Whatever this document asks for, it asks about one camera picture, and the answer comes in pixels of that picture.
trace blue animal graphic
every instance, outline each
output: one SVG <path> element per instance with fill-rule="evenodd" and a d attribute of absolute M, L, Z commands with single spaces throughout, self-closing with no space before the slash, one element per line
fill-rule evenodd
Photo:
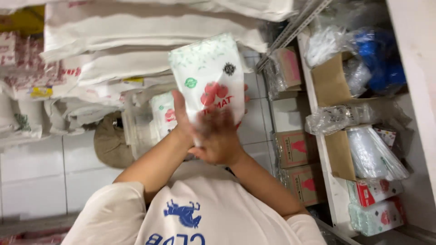
<path fill-rule="evenodd" d="M 194 203 L 191 201 L 189 202 L 189 204 L 191 204 L 192 207 L 191 206 L 179 206 L 178 204 L 175 204 L 173 202 L 173 199 L 171 199 L 171 205 L 169 204 L 169 202 L 167 202 L 168 209 L 163 210 L 163 215 L 165 217 L 168 215 L 177 215 L 177 216 L 179 216 L 180 223 L 184 227 L 198 228 L 198 224 L 200 223 L 200 220 L 201 220 L 201 215 L 199 215 L 195 218 L 192 218 L 192 214 L 194 213 L 195 210 L 200 210 L 200 204 L 196 203 L 198 208 L 195 208 Z"/>

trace green logo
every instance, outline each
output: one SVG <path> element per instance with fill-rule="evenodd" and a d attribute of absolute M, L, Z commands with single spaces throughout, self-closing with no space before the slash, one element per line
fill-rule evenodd
<path fill-rule="evenodd" d="M 193 78 L 188 78 L 185 81 L 185 86 L 187 86 L 188 88 L 194 88 L 196 85 L 197 85 L 197 80 Z"/>

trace white t-shirt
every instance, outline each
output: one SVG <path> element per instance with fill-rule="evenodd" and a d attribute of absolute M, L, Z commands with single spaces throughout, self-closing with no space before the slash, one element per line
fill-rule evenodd
<path fill-rule="evenodd" d="M 116 183 L 95 192 L 63 245 L 326 244 L 315 220 L 285 221 L 226 170 L 183 163 L 146 211 L 144 186 Z"/>

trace yellow label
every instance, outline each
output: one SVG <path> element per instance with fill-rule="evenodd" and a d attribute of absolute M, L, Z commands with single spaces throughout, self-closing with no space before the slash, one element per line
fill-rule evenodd
<path fill-rule="evenodd" d="M 19 31 L 22 35 L 44 31 L 44 6 L 26 7 L 11 15 L 0 15 L 0 32 Z"/>
<path fill-rule="evenodd" d="M 36 87 L 32 88 L 30 92 L 30 97 L 32 98 L 47 98 L 53 95 L 53 89 L 52 88 L 46 88 L 46 87 Z"/>
<path fill-rule="evenodd" d="M 125 78 L 123 82 L 141 82 L 144 83 L 144 78 Z"/>

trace sleeve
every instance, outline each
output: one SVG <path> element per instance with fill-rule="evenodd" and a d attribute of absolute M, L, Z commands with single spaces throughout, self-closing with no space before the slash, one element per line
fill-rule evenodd
<path fill-rule="evenodd" d="M 86 202 L 62 244 L 134 244 L 145 214 L 141 183 L 105 186 Z"/>
<path fill-rule="evenodd" d="M 295 232 L 303 245 L 326 245 L 317 222 L 307 214 L 297 214 L 290 217 L 286 223 Z"/>

